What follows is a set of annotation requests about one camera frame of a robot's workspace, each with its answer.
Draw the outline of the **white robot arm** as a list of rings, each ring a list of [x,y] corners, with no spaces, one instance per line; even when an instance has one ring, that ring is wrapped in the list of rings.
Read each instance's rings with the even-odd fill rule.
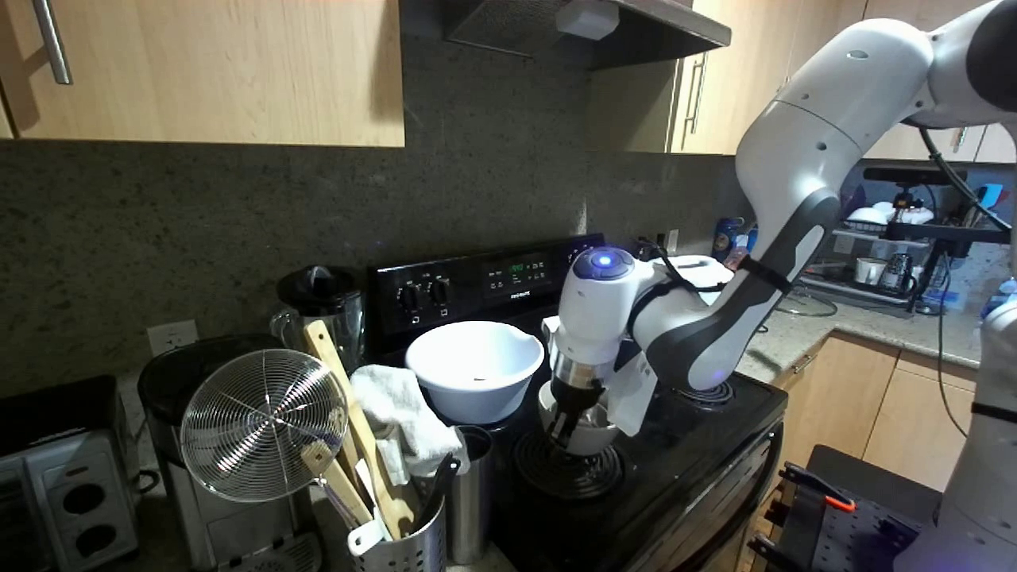
[[[1017,0],[923,30],[858,19],[800,64],[738,142],[755,246],[702,305],[664,261],[618,245],[572,256],[545,428],[558,449],[584,423],[641,428],[659,385],[696,398],[728,385],[755,328],[840,218],[840,187],[892,127],[920,134],[1013,119]]]

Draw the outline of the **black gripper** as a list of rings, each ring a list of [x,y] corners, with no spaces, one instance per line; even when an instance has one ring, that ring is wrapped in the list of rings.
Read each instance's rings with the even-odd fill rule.
[[[551,441],[564,449],[566,435],[575,428],[575,419],[600,401],[590,387],[572,387],[566,380],[553,380],[553,398],[558,401],[558,417],[553,419]]]

